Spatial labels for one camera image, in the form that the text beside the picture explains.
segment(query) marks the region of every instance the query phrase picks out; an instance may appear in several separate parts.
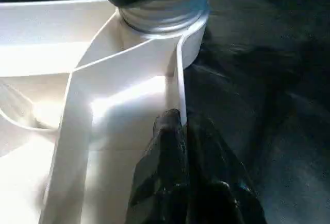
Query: metal bottle neck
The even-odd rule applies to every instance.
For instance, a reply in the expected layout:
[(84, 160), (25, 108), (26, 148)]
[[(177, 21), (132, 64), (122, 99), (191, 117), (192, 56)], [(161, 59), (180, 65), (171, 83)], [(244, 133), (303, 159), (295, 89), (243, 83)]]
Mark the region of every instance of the metal bottle neck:
[(173, 33), (188, 28), (208, 9), (208, 0), (152, 0), (138, 7), (121, 8), (120, 15), (143, 33)]

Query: white plastic tray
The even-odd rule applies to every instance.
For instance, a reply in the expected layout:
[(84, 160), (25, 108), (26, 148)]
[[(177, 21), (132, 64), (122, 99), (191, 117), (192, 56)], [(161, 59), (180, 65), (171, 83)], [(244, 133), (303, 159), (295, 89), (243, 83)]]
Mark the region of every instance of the white plastic tray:
[[(16, 69), (12, 65), (9, 67), (9, 73), (0, 72), (0, 76), (3, 76), (0, 78), (4, 83), (3, 89), (5, 92), (14, 91), (22, 96), (20, 107), (27, 113), (31, 110), (29, 102), (35, 107), (36, 103), (47, 97), (64, 103), (58, 130), (42, 129), (33, 127), (33, 122), (26, 124), (13, 120), (14, 117), (6, 115), (6, 112), (10, 113), (11, 106), (0, 106), (0, 114), (3, 114), (0, 116), (0, 125), (7, 126), (9, 131), (6, 141), (1, 141), (0, 146), (8, 143), (12, 131), (24, 140), (17, 142), (16, 150), (7, 150), (6, 155), (0, 157), (0, 175), (3, 174), (1, 164), (5, 162), (4, 158), (10, 158), (13, 164), (17, 165), (13, 166), (13, 170), (8, 169), (14, 171), (15, 176), (8, 176), (7, 183), (0, 188), (0, 191), (7, 192), (8, 196), (0, 200), (0, 205), (4, 206), (8, 213), (4, 222), (36, 223), (42, 207), (39, 220), (42, 224), (123, 224), (134, 167), (152, 136), (155, 117), (170, 108), (178, 108), (181, 112), (181, 122), (186, 122), (183, 68), (192, 63), (199, 52), (208, 13), (202, 14), (187, 30), (167, 36), (155, 36), (131, 29), (121, 19), (115, 7), (106, 0), (64, 2), (63, 6), (56, 3), (56, 8), (47, 3), (39, 5), (49, 7), (49, 10), (55, 13), (47, 16), (48, 13), (43, 12), (45, 7), (33, 4), (27, 8), (23, 5), (21, 8), (24, 12), (21, 15), (25, 13), (26, 16), (22, 18), (26, 23), (20, 24), (17, 20), (20, 29), (38, 24), (31, 18), (37, 10), (56, 24), (51, 26), (54, 36), (45, 35), (43, 44), (45, 41), (53, 45), (69, 45), (77, 41), (84, 41), (86, 44), (81, 45), (77, 50), (80, 52), (77, 52), (74, 59), (72, 56), (65, 57), (63, 51), (58, 51), (59, 56), (56, 56), (56, 59), (43, 54), (38, 56), (37, 61), (40, 64), (33, 60), (31, 65), (26, 63), (29, 69)], [(97, 23), (95, 18), (87, 17), (95, 15), (95, 9), (98, 8), (101, 15), (97, 18)], [(8, 19), (11, 15), (16, 16), (18, 12), (12, 10), (10, 5), (0, 6), (0, 9), (6, 11)], [(70, 11), (72, 13), (69, 17), (72, 17), (72, 20), (68, 22), (62, 16)], [(109, 14), (108, 21), (105, 22), (103, 20), (107, 12), (112, 14)], [(94, 19), (94, 28), (88, 27), (88, 19)], [(95, 31), (96, 24), (100, 28), (98, 32)], [(16, 46), (19, 50), (21, 46), (26, 46), (24, 40), (27, 41), (27, 37), (32, 37), (31, 41), (36, 41), (34, 46), (38, 46), (38, 38), (43, 38), (42, 31), (46, 31), (46, 28), (47, 26), (37, 29), (35, 33), (32, 30), (26, 32), (25, 39), (21, 39), (19, 43), (21, 34), (12, 26), (10, 29), (14, 30), (16, 35), (0, 41), (1, 58), (4, 55), (1, 47)], [(29, 51), (26, 55), (32, 58), (34, 52)], [(49, 63), (42, 62), (42, 59), (49, 60)], [(68, 82), (63, 96), (63, 84), (54, 82), (61, 82), (65, 77), (68, 77)], [(40, 95), (43, 83), (48, 83), (46, 96)], [(27, 131), (39, 138), (26, 139)], [(40, 193), (43, 185), (40, 181), (45, 182), (51, 161), (51, 141), (54, 140), (57, 142), (44, 203), (32, 205), (36, 198), (43, 195), (43, 191)], [(39, 158), (39, 164), (42, 166), (24, 167), (23, 162), (18, 162), (20, 156), (17, 152), (24, 154), (27, 160)], [(5, 206), (6, 201), (16, 191), (6, 185), (20, 177), (27, 182), (28, 175), (33, 178), (33, 184), (20, 184), (20, 190), (16, 193), (17, 204)], [(21, 212), (21, 215), (15, 214), (15, 211), (20, 211), (25, 205), (30, 206), (28, 211)]]

